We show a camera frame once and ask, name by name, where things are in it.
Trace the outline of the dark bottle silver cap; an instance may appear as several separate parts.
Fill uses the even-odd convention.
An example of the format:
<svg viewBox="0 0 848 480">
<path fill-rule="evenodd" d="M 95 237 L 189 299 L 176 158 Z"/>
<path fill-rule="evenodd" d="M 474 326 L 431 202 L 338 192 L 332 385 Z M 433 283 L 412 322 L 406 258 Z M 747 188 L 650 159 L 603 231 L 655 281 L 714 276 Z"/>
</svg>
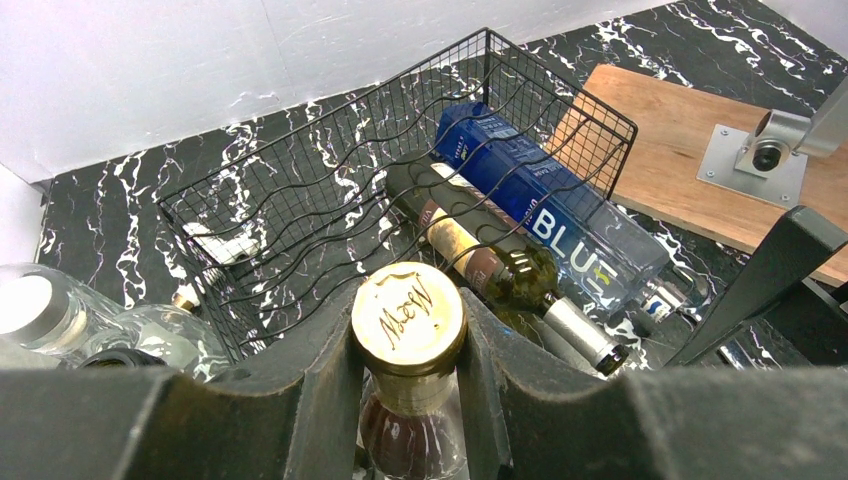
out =
<svg viewBox="0 0 848 480">
<path fill-rule="evenodd" d="M 609 376 L 628 358 L 560 289 L 554 255 L 450 166 L 419 152 L 387 168 L 386 192 L 507 327 L 554 355 L 570 346 Z"/>
</svg>

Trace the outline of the dark wine bottle gold cap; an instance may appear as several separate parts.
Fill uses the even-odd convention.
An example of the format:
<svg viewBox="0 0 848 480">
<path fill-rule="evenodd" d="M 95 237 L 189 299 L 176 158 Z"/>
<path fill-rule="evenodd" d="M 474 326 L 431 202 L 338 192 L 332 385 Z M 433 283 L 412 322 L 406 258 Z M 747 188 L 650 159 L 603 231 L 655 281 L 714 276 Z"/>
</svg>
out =
<svg viewBox="0 0 848 480">
<path fill-rule="evenodd" d="M 351 326 L 370 374 L 359 433 L 375 470 L 468 478 L 455 373 L 468 323 L 454 283 L 420 262 L 385 266 L 357 289 Z"/>
</svg>

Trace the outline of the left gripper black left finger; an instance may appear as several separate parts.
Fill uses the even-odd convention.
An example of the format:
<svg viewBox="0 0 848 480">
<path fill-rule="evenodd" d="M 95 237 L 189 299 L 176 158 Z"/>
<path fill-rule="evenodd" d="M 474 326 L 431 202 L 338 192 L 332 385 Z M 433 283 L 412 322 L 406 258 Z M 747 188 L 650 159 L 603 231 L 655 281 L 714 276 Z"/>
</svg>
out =
<svg viewBox="0 0 848 480">
<path fill-rule="evenodd" d="M 363 375 L 355 292 L 335 292 L 215 382 L 164 367 L 4 371 L 2 477 L 351 478 Z"/>
</svg>

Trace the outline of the blue label clear bottle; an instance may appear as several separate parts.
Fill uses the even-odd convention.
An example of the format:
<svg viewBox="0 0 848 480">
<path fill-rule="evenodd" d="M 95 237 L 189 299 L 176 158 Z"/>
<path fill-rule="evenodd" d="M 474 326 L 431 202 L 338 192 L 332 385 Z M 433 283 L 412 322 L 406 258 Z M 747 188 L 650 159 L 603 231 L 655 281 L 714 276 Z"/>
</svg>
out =
<svg viewBox="0 0 848 480">
<path fill-rule="evenodd" d="M 645 228 L 482 102 L 442 111 L 435 150 L 547 247 L 596 306 L 635 301 L 661 322 L 707 302 L 707 282 L 677 266 Z"/>
</svg>

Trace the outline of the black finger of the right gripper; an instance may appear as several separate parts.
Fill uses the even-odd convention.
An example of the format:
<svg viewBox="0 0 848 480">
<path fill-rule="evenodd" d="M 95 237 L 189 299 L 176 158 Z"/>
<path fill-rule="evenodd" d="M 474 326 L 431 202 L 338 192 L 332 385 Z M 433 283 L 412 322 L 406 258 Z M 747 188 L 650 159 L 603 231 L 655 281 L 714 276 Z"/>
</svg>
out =
<svg viewBox="0 0 848 480">
<path fill-rule="evenodd" d="M 814 209 L 785 212 L 666 365 L 692 365 L 715 352 L 846 245 L 847 233 Z"/>
</svg>

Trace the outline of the clear bottle brown neck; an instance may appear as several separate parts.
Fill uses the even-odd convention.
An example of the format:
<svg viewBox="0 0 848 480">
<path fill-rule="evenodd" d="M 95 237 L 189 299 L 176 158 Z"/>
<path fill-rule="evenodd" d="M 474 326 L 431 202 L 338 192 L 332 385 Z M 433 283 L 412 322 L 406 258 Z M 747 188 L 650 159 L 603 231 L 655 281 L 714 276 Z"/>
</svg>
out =
<svg viewBox="0 0 848 480">
<path fill-rule="evenodd" d="M 102 350 L 84 360 L 78 369 L 82 368 L 141 368 L 166 367 L 167 363 L 161 358 L 132 348 L 110 348 Z"/>
</svg>

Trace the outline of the clear bottle dark label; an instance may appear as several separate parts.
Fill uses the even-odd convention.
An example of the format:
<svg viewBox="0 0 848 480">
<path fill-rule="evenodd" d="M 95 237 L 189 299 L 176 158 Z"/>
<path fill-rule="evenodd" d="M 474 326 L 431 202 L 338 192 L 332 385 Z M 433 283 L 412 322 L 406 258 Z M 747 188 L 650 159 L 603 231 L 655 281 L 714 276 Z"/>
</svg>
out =
<svg viewBox="0 0 848 480">
<path fill-rule="evenodd" d="M 214 329 L 185 309 L 174 305 L 142 305 L 118 314 L 115 321 L 130 334 L 129 343 L 126 347 L 102 350 L 138 349 L 201 382 L 210 381 L 231 366 L 227 350 Z"/>
</svg>

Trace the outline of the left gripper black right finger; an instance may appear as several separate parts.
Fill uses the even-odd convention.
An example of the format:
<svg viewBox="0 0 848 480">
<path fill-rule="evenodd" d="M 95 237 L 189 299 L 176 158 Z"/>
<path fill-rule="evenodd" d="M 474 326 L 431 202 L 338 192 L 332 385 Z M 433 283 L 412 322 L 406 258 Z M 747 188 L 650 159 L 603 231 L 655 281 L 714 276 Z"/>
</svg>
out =
<svg viewBox="0 0 848 480">
<path fill-rule="evenodd" d="M 508 330 L 469 290 L 458 368 L 474 479 L 843 479 L 834 368 L 633 371 L 603 381 Z"/>
</svg>

